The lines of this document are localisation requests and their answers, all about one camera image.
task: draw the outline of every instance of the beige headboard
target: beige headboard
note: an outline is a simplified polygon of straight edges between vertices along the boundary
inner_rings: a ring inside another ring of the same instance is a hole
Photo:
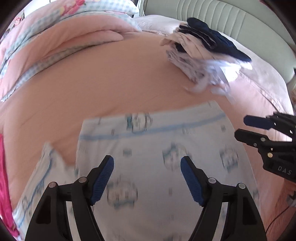
[[[259,0],[142,0],[141,14],[143,10],[146,15],[178,20],[198,18],[270,63],[286,83],[294,76],[295,43],[275,13]]]

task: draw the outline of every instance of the folded pink blanket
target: folded pink blanket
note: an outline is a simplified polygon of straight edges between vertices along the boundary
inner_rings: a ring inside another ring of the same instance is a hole
[[[5,167],[3,136],[0,134],[0,216],[8,231],[18,237],[19,232],[12,217],[12,207],[8,191],[8,179]]]
[[[35,74],[79,50],[121,41],[120,33],[140,32],[127,15],[133,13],[132,2],[117,1],[122,1],[118,10],[125,12],[115,12],[118,7],[106,5],[106,0],[79,1],[74,6],[59,0],[25,18],[0,44],[1,101]]]

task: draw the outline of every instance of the navy blue cloth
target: navy blue cloth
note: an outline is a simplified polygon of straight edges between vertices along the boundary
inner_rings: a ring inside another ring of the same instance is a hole
[[[205,22],[197,18],[188,18],[187,23],[188,26],[180,25],[178,32],[191,34],[200,39],[207,50],[214,53],[227,54],[246,62],[252,61],[248,55],[238,50],[233,42],[219,32],[210,29]],[[179,52],[185,52],[180,44],[176,44],[176,48]]]

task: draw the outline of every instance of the pink bedsheet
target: pink bedsheet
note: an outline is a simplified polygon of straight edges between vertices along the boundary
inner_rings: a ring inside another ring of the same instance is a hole
[[[79,51],[35,75],[0,104],[5,136],[9,191],[14,208],[49,141],[69,163],[75,163],[78,135],[84,119],[127,112],[180,109],[215,100],[235,129],[259,131],[243,124],[245,115],[266,116],[276,109],[255,84],[239,77],[231,82],[235,103],[209,90],[188,93],[188,78],[167,61],[161,37],[152,33],[124,34],[124,40]],[[286,140],[275,130],[261,131],[270,139]],[[262,168],[257,149],[245,146],[258,184],[265,227],[285,207],[295,189]],[[276,240],[295,210],[286,212],[268,232]]]

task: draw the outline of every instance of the pink blanket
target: pink blanket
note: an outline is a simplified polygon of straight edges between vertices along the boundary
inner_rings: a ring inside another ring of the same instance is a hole
[[[9,191],[14,208],[38,162],[42,146],[52,143],[68,164],[75,163],[84,119],[135,112],[176,110],[215,100],[235,129],[246,127],[245,115],[266,116],[276,108],[250,79],[231,83],[235,103],[209,90],[195,95],[188,78],[168,62],[161,37],[151,33],[123,34],[124,40],[94,46],[36,74],[0,105],[0,128],[5,135]],[[286,140],[275,130],[261,131],[270,139]],[[262,168],[255,148],[245,145],[258,184],[265,227],[286,207],[287,193],[296,190],[283,178]],[[293,209],[277,219],[268,232],[276,240]]]
[[[1,101],[32,76],[71,54],[89,46],[121,41],[123,37],[119,33],[141,31],[125,13],[98,11],[106,9],[103,1],[81,2],[69,7],[67,3],[72,2],[60,0],[58,4],[45,6],[22,21],[1,42]]]

